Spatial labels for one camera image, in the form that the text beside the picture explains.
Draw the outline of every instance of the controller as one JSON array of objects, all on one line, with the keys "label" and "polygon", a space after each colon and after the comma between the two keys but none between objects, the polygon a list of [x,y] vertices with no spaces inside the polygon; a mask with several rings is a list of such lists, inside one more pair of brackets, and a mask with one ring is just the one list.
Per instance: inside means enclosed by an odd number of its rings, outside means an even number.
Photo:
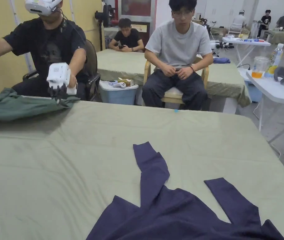
[{"label": "controller", "polygon": [[126,88],[126,84],[124,82],[118,82],[113,85],[114,88],[120,87],[120,88]]}]

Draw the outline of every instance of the green cloth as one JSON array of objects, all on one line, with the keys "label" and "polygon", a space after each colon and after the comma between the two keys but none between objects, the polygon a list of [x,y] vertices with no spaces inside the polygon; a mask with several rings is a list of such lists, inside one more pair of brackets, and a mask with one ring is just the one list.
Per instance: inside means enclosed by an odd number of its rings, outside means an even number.
[{"label": "green cloth", "polygon": [[54,99],[22,97],[14,90],[5,88],[0,93],[0,121],[12,121],[71,108],[77,101],[77,97],[68,97],[57,104]]}]

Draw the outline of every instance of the orange liquid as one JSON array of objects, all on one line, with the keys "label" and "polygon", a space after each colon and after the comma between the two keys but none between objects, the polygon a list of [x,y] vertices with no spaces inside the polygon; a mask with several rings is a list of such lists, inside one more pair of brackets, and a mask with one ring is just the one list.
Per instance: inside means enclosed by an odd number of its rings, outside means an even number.
[{"label": "orange liquid", "polygon": [[263,75],[262,72],[252,72],[252,77],[253,78],[261,78]]}]

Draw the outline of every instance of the dark pants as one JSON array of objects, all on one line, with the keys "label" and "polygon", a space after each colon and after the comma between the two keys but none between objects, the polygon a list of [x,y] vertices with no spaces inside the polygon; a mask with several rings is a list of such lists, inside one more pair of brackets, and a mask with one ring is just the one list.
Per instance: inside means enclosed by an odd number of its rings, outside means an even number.
[{"label": "dark pants", "polygon": [[[40,76],[26,79],[12,87],[18,95],[34,96],[34,97],[50,97],[48,92],[49,83]],[[86,100],[86,85],[78,82],[76,96],[81,100]]]},{"label": "dark pants", "polygon": [[260,28],[259,28],[259,34],[258,34],[258,38],[261,36],[261,32],[262,32],[262,30],[266,30],[267,28],[266,28],[266,26],[265,25],[260,25]]},{"label": "dark pants", "polygon": [[176,87],[183,93],[182,101],[185,104],[185,109],[188,110],[201,110],[203,102],[208,97],[204,83],[197,73],[181,80],[177,75],[167,77],[161,70],[155,70],[143,86],[142,98],[145,105],[162,107],[161,99],[165,92],[172,87]]}]

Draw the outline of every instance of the black office chair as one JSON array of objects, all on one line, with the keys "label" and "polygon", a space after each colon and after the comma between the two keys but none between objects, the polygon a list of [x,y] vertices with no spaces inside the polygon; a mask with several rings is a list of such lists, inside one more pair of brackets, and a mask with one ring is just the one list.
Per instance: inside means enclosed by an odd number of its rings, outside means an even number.
[{"label": "black office chair", "polygon": [[[87,40],[86,45],[86,57],[87,63],[84,65],[84,71],[88,73],[88,82],[86,84],[86,99],[87,101],[94,101],[99,97],[98,88],[101,75],[98,73],[98,58],[97,52],[93,44]],[[36,70],[27,73],[22,77],[22,80],[26,80],[36,76],[38,72]]]}]

